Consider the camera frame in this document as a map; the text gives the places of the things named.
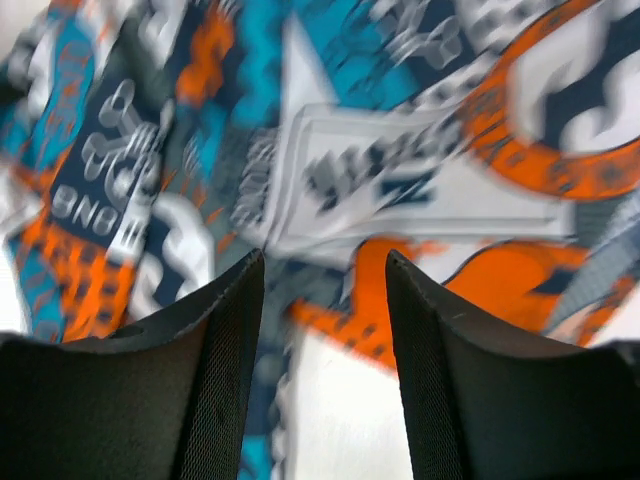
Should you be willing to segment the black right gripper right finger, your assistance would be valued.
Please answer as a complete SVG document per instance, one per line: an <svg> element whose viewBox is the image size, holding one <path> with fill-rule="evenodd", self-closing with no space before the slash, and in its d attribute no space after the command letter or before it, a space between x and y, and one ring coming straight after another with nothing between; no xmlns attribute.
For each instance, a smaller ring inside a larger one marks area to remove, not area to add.
<svg viewBox="0 0 640 480"><path fill-rule="evenodd" d="M635 479L639 344L565 344L506 323L397 251L387 303L417 479Z"/></svg>

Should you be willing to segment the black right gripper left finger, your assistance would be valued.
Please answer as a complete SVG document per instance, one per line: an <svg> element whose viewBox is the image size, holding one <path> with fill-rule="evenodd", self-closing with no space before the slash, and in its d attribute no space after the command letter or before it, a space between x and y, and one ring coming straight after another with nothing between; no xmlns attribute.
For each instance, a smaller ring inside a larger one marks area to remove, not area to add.
<svg viewBox="0 0 640 480"><path fill-rule="evenodd" d="M264 298L252 251L112 335L1 338L5 479L233 479Z"/></svg>

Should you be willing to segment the colourful patterned shorts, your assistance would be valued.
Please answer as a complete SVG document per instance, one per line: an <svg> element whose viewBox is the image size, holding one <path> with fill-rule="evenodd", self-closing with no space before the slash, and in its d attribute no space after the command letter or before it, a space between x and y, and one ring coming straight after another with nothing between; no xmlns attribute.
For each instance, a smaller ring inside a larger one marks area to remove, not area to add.
<svg viewBox="0 0 640 480"><path fill-rule="evenodd" d="M635 1L14 1L1 240L53 345L253 249L238 475L409 479L386 260L586 346L639 289Z"/></svg>

